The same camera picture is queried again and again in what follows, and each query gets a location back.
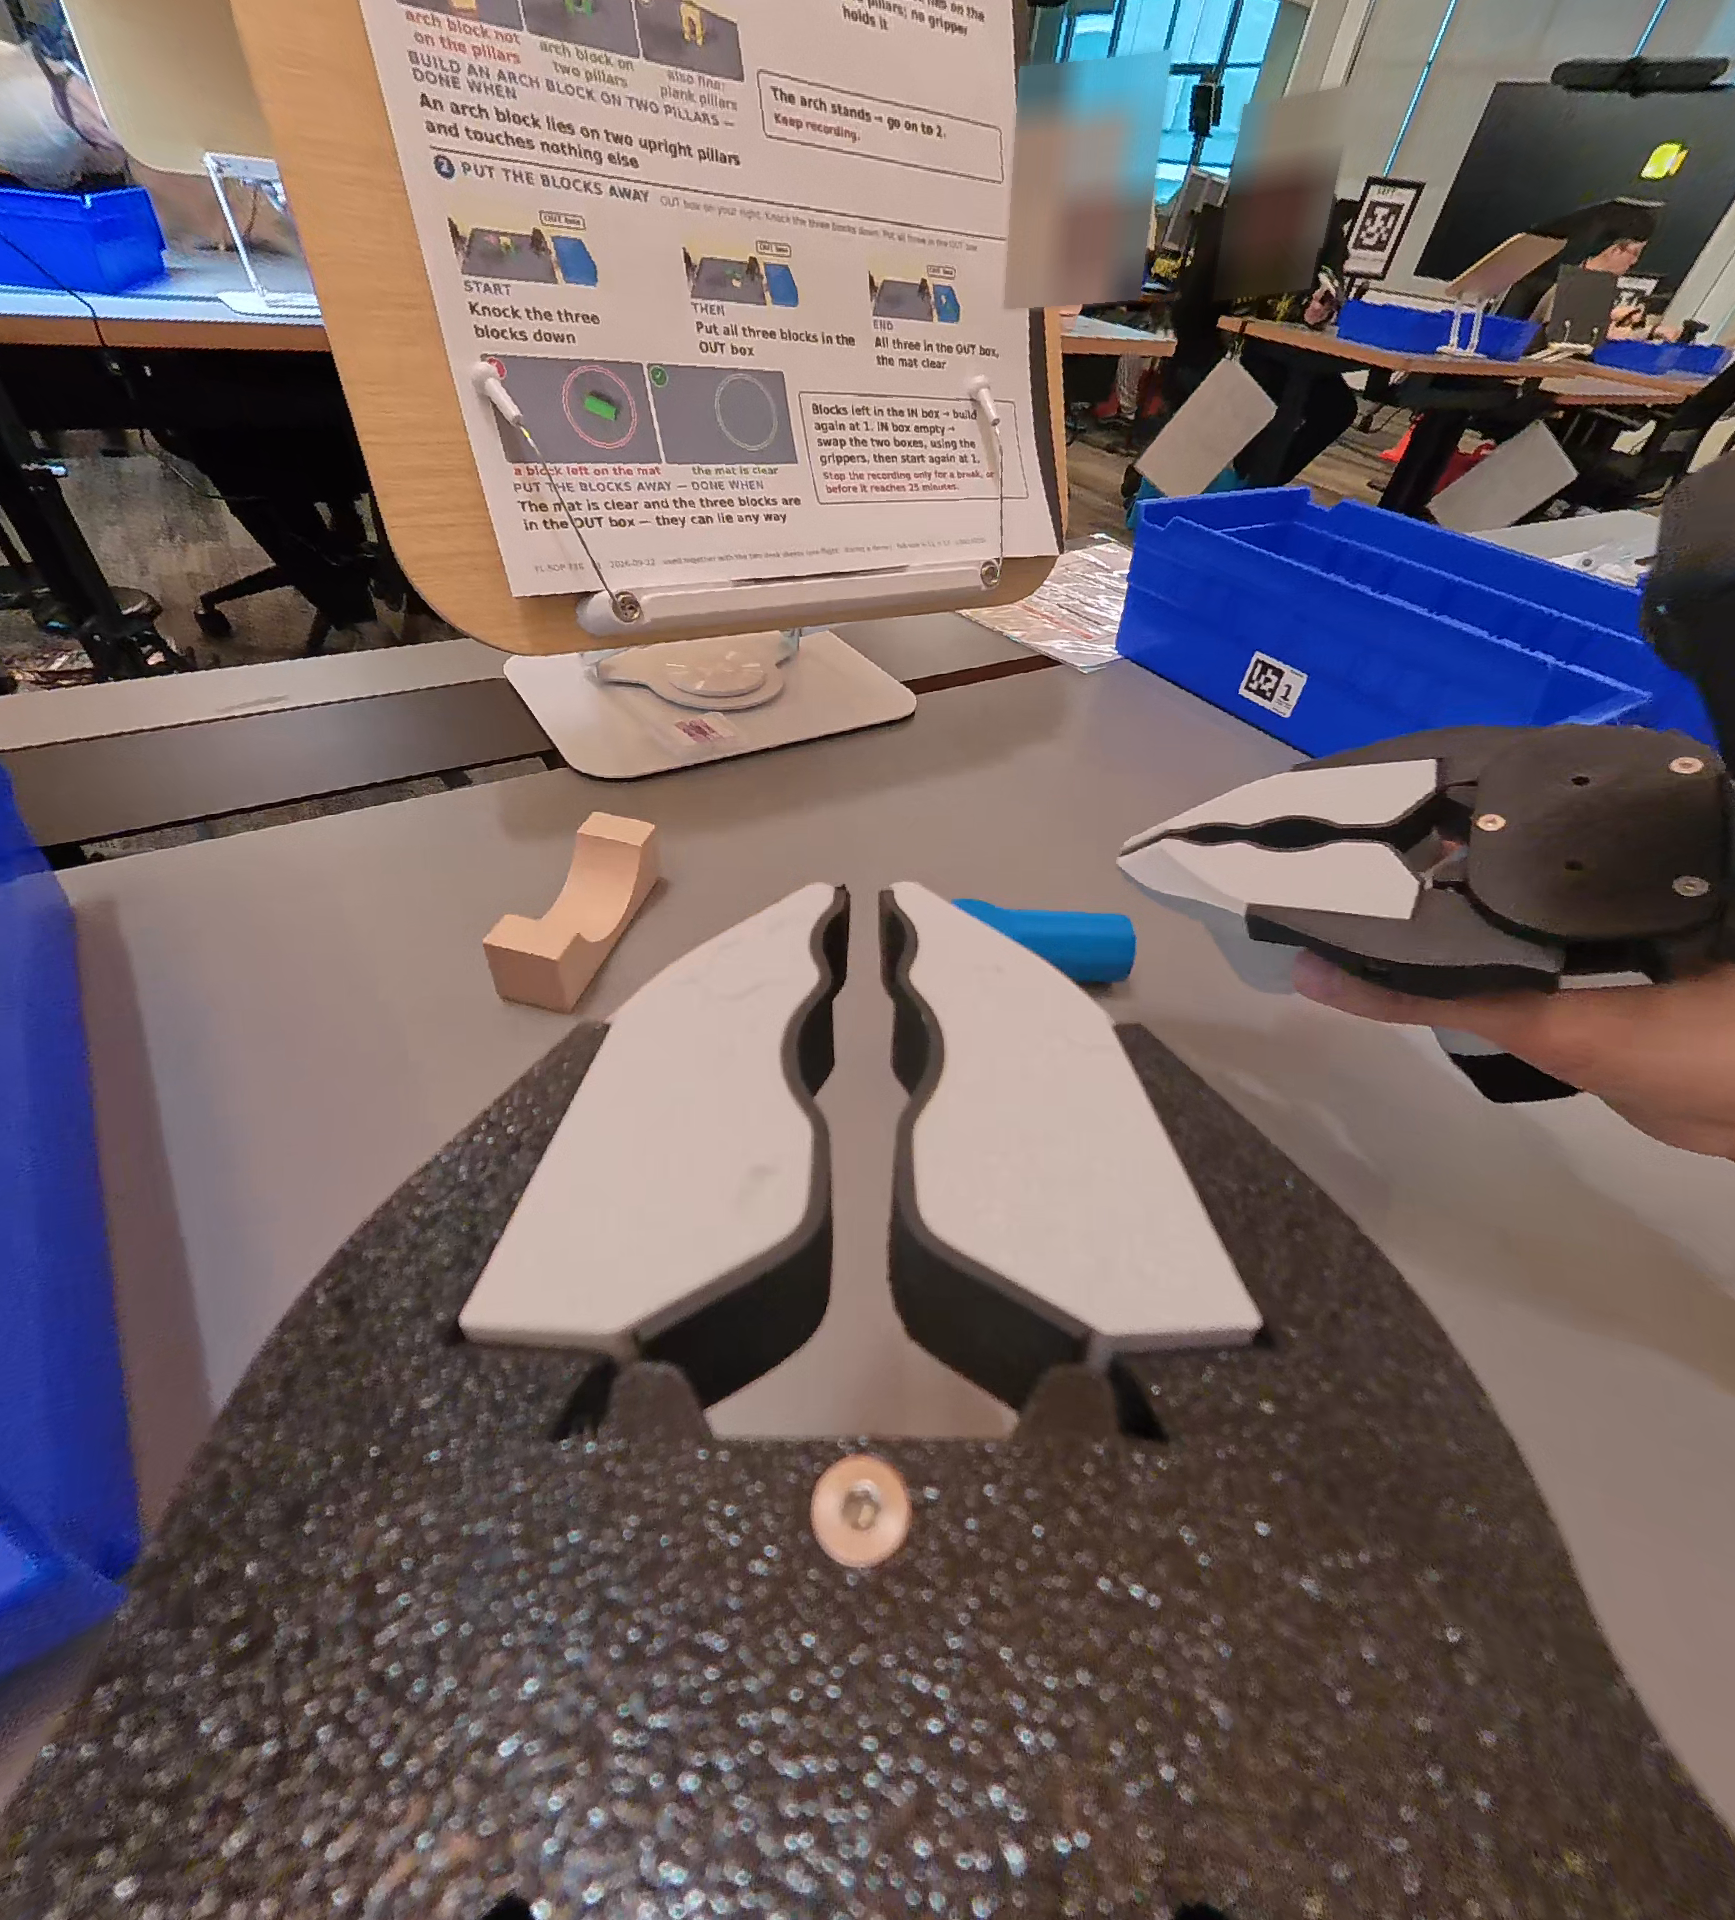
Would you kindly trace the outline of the printed tag sign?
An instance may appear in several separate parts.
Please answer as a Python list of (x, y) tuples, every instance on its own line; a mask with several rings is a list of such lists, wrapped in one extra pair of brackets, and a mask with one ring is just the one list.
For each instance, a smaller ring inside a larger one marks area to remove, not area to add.
[(1379, 282), (1401, 252), (1425, 184), (1413, 178), (1369, 176), (1345, 231), (1341, 273), (1347, 282)]

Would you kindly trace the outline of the wooden office table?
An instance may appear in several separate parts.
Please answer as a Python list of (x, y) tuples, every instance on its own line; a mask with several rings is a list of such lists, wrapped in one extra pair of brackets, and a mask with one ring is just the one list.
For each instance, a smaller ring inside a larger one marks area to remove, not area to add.
[(1461, 383), (1469, 388), (1535, 390), (1563, 406), (1677, 406), (1713, 383), (1713, 375), (1647, 375), (1585, 360), (1497, 360), (1467, 353), (1397, 353), (1393, 349), (1343, 342), (1331, 331), (1297, 325), (1225, 316), (1217, 322), (1235, 347), (1257, 345), (1279, 356), (1311, 356), (1333, 367), (1379, 372), (1393, 383), (1403, 378)]
[(0, 347), (325, 354), (319, 325), (243, 316), (223, 290), (243, 290), (233, 252), (167, 252), (165, 275), (119, 297), (0, 287)]

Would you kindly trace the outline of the black tripod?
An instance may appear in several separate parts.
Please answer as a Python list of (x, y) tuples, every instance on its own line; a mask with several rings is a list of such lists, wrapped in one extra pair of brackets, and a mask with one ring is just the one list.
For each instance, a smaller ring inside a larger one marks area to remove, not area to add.
[(129, 615), (67, 509), (55, 466), (20, 420), (0, 380), (0, 507), (12, 519), (73, 638), (105, 681), (183, 674), (195, 668), (159, 637), (153, 616)]

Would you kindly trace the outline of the grey board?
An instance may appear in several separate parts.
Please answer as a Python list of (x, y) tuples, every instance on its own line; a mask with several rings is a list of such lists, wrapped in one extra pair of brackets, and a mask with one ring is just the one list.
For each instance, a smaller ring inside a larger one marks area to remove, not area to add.
[(1215, 491), (1217, 477), (1275, 420), (1275, 401), (1229, 354), (1205, 375), (1173, 413), (1135, 468), (1157, 499), (1177, 501)]
[(1425, 515), (1457, 534), (1491, 534), (1535, 517), (1575, 480), (1565, 446), (1545, 420), (1533, 420), (1435, 493)]

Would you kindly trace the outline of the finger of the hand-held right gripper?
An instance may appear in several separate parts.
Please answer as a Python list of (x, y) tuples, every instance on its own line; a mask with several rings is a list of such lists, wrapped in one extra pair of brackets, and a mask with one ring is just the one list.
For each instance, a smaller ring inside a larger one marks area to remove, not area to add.
[(1379, 840), (1279, 851), (1161, 835), (1119, 853), (1117, 866), (1147, 899), (1195, 919), (1239, 982), (1271, 996), (1291, 992), (1293, 950), (1253, 941), (1251, 910), (1405, 922), (1423, 893), (1405, 858)]
[(1433, 756), (1305, 763), (1251, 780), (1157, 826), (1159, 842), (1191, 847), (1395, 847), (1409, 821), (1443, 797)]

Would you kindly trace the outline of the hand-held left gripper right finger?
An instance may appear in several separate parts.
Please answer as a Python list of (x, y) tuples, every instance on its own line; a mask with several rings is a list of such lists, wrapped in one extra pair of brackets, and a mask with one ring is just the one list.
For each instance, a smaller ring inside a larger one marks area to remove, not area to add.
[(1263, 1312), (1109, 1015), (913, 880), (879, 894), (879, 967), (903, 1333), (1017, 1412), (1071, 1365), (1253, 1346)]

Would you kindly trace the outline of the printed instruction sheet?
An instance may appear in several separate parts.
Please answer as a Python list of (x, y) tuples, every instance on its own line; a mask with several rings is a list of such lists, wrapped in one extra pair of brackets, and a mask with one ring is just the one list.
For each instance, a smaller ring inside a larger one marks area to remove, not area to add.
[(1039, 563), (1009, 5), (361, 5), (517, 599)]

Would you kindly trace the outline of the wooden document stand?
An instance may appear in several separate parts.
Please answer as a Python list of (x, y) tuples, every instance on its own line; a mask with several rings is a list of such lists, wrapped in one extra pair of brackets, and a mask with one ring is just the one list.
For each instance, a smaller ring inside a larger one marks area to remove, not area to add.
[[(1003, 609), (1045, 583), (1061, 546), (979, 574), (837, 572), (649, 597), (507, 589), (359, 9), (235, 5), (233, 17), (407, 583), (449, 624), (507, 655), (507, 685), (591, 778), (637, 780), (909, 721), (915, 694), (849, 647), (845, 628)], [(1063, 543), (1059, 345), (1047, 341), (1057, 322), (1009, 293), (1007, 303), (1043, 328)]]
[(1567, 242), (1553, 235), (1519, 233), (1485, 252), (1473, 267), (1449, 280), (1459, 315), (1499, 315), (1529, 322), (1551, 301), (1559, 263)]

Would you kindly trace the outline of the wooden arch block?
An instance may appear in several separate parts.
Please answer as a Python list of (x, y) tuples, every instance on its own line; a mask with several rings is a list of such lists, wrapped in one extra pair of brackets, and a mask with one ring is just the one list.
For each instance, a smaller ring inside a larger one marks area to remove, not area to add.
[(495, 995), (571, 1017), (661, 880), (659, 828), (591, 812), (565, 883), (539, 919), (503, 916), (483, 939)]

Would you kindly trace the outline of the blue cylinder block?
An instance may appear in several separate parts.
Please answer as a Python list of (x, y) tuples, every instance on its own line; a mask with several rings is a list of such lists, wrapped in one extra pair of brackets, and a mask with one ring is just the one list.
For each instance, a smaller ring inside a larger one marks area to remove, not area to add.
[(1079, 910), (1013, 909), (977, 899), (953, 899), (953, 906), (1087, 989), (1129, 980), (1137, 957), (1137, 933), (1121, 914)]

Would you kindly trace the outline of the clear acrylic stand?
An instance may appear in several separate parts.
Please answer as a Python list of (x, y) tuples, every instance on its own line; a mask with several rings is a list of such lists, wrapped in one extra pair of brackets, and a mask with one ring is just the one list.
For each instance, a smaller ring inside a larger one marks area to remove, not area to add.
[(303, 261), (289, 193), (269, 156), (205, 153), (213, 201), (245, 278), (219, 299), (239, 316), (319, 325), (321, 304)]

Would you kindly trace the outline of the silver foil bag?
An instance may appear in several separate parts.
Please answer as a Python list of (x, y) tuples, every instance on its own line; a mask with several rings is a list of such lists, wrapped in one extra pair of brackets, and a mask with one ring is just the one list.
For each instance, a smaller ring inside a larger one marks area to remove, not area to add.
[(1131, 546), (1095, 536), (1059, 557), (1047, 580), (1005, 606), (967, 609), (965, 618), (1079, 673), (1119, 660), (1119, 623)]

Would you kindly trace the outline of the person's right hand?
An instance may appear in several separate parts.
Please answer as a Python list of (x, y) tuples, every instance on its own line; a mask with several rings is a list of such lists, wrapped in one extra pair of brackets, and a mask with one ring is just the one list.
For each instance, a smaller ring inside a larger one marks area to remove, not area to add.
[(1599, 1098), (1651, 1141), (1735, 1165), (1735, 967), (1637, 989), (1435, 1003), (1299, 955), (1293, 989), (1359, 1020), (1459, 1030)]

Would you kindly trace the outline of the black webcam bar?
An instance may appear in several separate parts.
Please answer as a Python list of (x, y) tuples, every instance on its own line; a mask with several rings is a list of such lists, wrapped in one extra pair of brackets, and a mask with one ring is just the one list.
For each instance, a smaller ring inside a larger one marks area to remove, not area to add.
[(1647, 98), (1657, 94), (1697, 94), (1723, 83), (1731, 62), (1721, 56), (1685, 58), (1579, 58), (1551, 68), (1549, 85), (1577, 94), (1619, 94)]

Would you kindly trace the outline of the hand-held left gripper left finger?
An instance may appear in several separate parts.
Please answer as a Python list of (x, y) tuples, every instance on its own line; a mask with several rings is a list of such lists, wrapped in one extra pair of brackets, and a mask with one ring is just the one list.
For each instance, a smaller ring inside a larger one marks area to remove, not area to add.
[(733, 1399), (831, 1303), (833, 1069), (849, 893), (811, 883), (625, 1003), (459, 1317), (483, 1349), (677, 1370)]

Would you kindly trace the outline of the blue bin with tag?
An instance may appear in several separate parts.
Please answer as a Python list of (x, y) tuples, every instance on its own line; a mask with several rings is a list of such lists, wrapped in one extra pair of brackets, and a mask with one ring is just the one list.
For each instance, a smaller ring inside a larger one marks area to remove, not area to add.
[(1145, 501), (1117, 649), (1303, 756), (1455, 726), (1715, 743), (1635, 586), (1303, 489)]

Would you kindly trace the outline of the large black monitor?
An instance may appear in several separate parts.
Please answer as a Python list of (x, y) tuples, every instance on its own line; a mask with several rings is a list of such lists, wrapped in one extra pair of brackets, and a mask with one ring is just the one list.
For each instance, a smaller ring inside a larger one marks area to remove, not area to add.
[(1497, 85), (1413, 271), (1449, 282), (1519, 233), (1615, 201), (1657, 207), (1639, 276), (1677, 293), (1735, 203), (1735, 86), (1631, 98)]

